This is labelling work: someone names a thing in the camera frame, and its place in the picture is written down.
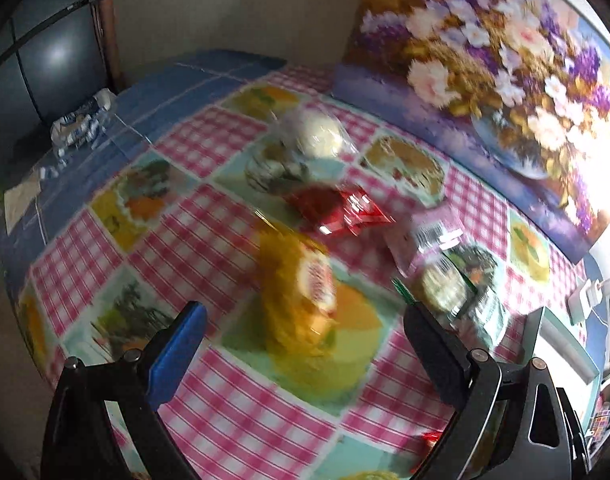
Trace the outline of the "blue bedsheet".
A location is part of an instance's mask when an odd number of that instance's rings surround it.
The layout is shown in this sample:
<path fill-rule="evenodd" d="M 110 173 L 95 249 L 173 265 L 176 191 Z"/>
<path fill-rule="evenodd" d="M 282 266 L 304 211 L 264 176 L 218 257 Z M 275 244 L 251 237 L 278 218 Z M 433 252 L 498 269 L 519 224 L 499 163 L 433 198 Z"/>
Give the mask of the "blue bedsheet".
<path fill-rule="evenodd" d="M 40 182 L 20 224 L 0 234 L 6 293 L 14 304 L 29 267 L 92 195 L 172 126 L 247 82 L 286 64 L 235 50 L 201 50 L 174 58 L 119 93 L 100 134 L 78 148 L 55 177 Z"/>

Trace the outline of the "white teal tray box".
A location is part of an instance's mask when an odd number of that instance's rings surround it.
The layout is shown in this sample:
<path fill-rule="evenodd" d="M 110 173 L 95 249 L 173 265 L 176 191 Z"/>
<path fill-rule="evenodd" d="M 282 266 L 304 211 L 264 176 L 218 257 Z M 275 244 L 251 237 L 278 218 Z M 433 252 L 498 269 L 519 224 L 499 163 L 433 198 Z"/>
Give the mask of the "white teal tray box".
<path fill-rule="evenodd" d="M 547 307 L 526 316 L 520 362 L 546 362 L 553 385 L 565 390 L 586 436 L 599 396 L 602 374 L 570 329 Z"/>

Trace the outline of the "yellow bread snack bag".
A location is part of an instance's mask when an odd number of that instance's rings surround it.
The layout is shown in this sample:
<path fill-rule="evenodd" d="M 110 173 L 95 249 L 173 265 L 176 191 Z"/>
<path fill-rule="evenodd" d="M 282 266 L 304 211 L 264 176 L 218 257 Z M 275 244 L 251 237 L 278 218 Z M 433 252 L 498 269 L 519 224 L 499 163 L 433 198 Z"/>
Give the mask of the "yellow bread snack bag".
<path fill-rule="evenodd" d="M 326 246 L 281 222 L 259 219 L 256 278 L 267 347 L 313 358 L 335 341 L 336 286 Z"/>

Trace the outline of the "round white pastry pack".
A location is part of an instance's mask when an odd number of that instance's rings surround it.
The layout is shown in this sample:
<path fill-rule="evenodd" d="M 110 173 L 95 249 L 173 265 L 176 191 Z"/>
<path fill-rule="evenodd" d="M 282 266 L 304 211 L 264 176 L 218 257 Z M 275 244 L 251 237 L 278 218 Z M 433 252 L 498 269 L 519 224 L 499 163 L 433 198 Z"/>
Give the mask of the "round white pastry pack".
<path fill-rule="evenodd" d="M 284 148 L 303 159 L 337 159 L 357 151 L 341 121 L 317 107 L 286 113 L 277 135 Z"/>

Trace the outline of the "crumpled blue white wrapper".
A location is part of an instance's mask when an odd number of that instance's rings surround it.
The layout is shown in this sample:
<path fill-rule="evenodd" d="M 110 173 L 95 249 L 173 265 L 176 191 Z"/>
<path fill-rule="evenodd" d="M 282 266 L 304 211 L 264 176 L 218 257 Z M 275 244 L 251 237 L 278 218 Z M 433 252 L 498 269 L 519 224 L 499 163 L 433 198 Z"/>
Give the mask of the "crumpled blue white wrapper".
<path fill-rule="evenodd" d="M 70 151 L 92 144 L 114 115 L 116 96 L 103 88 L 92 98 L 52 122 L 50 136 L 57 159 L 66 159 Z"/>

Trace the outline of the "green white snack pack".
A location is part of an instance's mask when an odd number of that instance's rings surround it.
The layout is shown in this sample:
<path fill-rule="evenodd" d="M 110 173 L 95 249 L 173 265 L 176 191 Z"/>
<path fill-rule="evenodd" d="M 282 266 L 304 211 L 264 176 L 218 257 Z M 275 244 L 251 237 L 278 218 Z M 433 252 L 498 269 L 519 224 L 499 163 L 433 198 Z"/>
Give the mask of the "green white snack pack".
<path fill-rule="evenodd" d="M 406 299 L 422 302 L 437 322 L 468 348 L 498 347 L 510 314 L 495 284 L 499 263 L 474 245 L 456 246 L 428 257 L 410 276 L 395 280 Z"/>

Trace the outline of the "flower painting canvas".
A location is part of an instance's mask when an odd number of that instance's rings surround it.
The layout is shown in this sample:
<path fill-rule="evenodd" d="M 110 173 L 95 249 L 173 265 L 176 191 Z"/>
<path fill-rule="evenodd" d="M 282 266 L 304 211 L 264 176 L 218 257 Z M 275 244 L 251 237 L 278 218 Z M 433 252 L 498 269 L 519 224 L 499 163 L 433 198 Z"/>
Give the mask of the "flower painting canvas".
<path fill-rule="evenodd" d="M 333 93 L 469 169 L 572 261 L 610 223 L 610 40 L 567 0 L 360 0 Z"/>

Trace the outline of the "beige paper sheet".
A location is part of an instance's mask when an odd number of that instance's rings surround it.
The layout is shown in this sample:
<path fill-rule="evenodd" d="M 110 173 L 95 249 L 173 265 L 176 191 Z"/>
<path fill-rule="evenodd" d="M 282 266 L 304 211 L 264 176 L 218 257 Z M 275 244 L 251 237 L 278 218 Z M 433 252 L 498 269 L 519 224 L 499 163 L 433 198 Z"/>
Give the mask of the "beige paper sheet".
<path fill-rule="evenodd" d="M 39 180 L 26 180 L 14 188 L 4 192 L 4 220 L 6 220 L 6 234 L 10 235 L 23 218 L 27 208 L 41 191 Z"/>

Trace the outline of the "dark glass cabinet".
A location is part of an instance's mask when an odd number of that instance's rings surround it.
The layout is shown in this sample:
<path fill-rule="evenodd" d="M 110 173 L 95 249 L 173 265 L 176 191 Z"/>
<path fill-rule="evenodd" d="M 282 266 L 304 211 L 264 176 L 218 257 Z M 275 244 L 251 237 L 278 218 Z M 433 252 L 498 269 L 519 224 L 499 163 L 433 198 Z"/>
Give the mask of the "dark glass cabinet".
<path fill-rule="evenodd" d="M 0 29 L 0 172 L 110 81 L 101 0 L 22 0 Z"/>

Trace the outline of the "pink checkered tablecloth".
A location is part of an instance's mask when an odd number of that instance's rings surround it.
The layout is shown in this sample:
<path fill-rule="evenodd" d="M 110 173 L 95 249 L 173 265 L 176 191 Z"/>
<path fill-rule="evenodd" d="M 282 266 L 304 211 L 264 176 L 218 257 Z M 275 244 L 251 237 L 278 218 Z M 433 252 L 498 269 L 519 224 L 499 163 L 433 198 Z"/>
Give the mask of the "pink checkered tablecloth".
<path fill-rule="evenodd" d="M 359 186 L 395 218 L 446 200 L 466 233 L 458 263 L 491 278 L 521 351 L 526 315 L 557 314 L 585 270 L 504 198 L 426 143 L 331 100 L 321 70 L 180 64 L 117 98 L 92 151 L 43 185 L 11 236 L 10 280 L 49 382 L 64 361 L 142 348 L 189 301 L 206 336 L 160 416 L 206 479 L 405 479 L 451 416 L 402 330 L 397 269 L 378 229 L 311 233 L 283 194 L 277 116 L 339 119 L 354 148 L 313 177 Z"/>

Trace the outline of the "pink snack pack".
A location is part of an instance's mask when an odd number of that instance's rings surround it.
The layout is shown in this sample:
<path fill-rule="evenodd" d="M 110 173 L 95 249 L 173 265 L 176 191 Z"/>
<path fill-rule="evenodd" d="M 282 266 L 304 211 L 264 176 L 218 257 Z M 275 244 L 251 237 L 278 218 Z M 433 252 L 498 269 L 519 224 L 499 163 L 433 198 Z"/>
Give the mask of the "pink snack pack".
<path fill-rule="evenodd" d="M 386 228 L 383 237 L 398 272 L 411 278 L 434 255 L 459 245 L 465 229 L 454 208 L 441 204 L 415 209 Z"/>

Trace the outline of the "red candy packet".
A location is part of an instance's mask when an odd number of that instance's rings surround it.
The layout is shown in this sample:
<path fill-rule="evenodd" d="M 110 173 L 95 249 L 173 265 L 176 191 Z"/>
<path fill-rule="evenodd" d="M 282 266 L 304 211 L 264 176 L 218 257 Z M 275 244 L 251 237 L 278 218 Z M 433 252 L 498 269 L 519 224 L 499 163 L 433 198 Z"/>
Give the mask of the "red candy packet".
<path fill-rule="evenodd" d="M 395 222 L 360 185 L 308 185 L 285 196 L 285 203 L 302 217 L 310 232 L 324 236 L 358 236 L 364 229 Z"/>

